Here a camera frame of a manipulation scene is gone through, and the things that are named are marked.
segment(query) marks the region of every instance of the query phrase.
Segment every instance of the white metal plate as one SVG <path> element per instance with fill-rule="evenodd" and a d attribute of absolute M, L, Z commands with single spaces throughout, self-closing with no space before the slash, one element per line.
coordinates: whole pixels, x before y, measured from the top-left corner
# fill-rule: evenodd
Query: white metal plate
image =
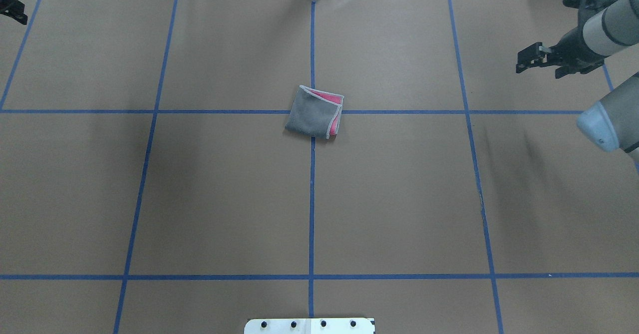
<path fill-rule="evenodd" d="M 244 334 L 374 334 L 374 323 L 369 318 L 249 320 Z"/>

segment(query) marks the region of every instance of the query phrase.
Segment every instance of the folded cloth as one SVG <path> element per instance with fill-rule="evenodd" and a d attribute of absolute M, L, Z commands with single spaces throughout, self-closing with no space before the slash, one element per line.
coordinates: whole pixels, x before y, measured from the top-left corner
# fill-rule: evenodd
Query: folded cloth
<path fill-rule="evenodd" d="M 329 139 L 339 130 L 344 96 L 300 86 L 285 128 L 312 137 Z"/>

